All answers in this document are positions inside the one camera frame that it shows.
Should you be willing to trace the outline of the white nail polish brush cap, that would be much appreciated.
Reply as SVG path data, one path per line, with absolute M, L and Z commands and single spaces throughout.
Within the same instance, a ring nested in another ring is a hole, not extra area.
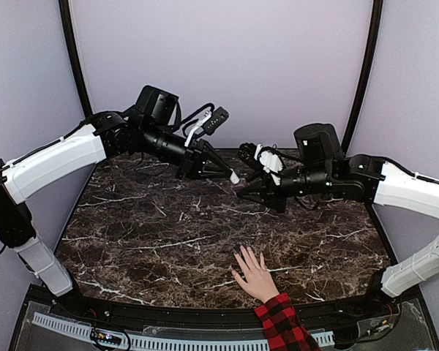
M 236 185 L 240 182 L 240 178 L 237 176 L 235 172 L 232 172 L 230 175 L 230 181 L 232 184 Z

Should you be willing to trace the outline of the purple nail polish bottle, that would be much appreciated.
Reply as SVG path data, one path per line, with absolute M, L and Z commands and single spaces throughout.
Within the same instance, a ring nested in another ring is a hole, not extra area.
M 231 189 L 232 189 L 234 192 L 238 192 L 238 191 L 240 191 L 241 189 L 246 188 L 247 186 L 249 186 L 249 183 L 248 183 L 245 179 L 241 179 L 237 184 L 233 184 L 233 185 L 231 186 Z

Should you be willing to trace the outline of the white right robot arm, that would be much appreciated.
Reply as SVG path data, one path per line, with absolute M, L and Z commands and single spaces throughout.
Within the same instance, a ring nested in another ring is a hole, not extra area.
M 439 180 L 407 170 L 381 156 L 345 157 L 331 124 L 309 124 L 293 136 L 299 150 L 297 166 L 284 165 L 277 149 L 243 143 L 239 158 L 254 173 L 237 196 L 282 213 L 289 198 L 334 195 L 367 204 L 390 205 L 439 219 Z M 388 299 L 439 273 L 439 235 L 408 259 L 375 273 L 359 311 L 374 317 Z

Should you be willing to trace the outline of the red plaid sleeve forearm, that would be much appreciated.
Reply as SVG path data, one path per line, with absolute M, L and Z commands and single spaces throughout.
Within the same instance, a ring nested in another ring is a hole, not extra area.
M 254 309 L 273 351 L 316 351 L 321 347 L 302 325 L 287 293 Z

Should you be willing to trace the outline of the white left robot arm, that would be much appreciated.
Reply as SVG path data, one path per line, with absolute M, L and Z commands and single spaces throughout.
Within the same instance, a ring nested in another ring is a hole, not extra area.
M 224 108 L 208 103 L 182 118 L 176 95 L 144 86 L 127 110 L 96 113 L 67 135 L 18 159 L 0 159 L 0 241 L 60 298 L 69 316 L 83 318 L 88 301 L 77 294 L 70 273 L 42 242 L 26 201 L 76 170 L 124 153 L 149 154 L 175 165 L 177 178 L 227 178 L 237 184 L 232 168 L 203 139 L 228 117 Z

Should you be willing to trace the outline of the person's bare hand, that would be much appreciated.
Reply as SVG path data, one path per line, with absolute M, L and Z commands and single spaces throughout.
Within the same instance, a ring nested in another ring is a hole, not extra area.
M 262 254 L 257 260 L 251 247 L 240 246 L 240 252 L 234 253 L 233 256 L 239 264 L 241 273 L 232 270 L 231 274 L 243 291 L 262 303 L 279 295 Z

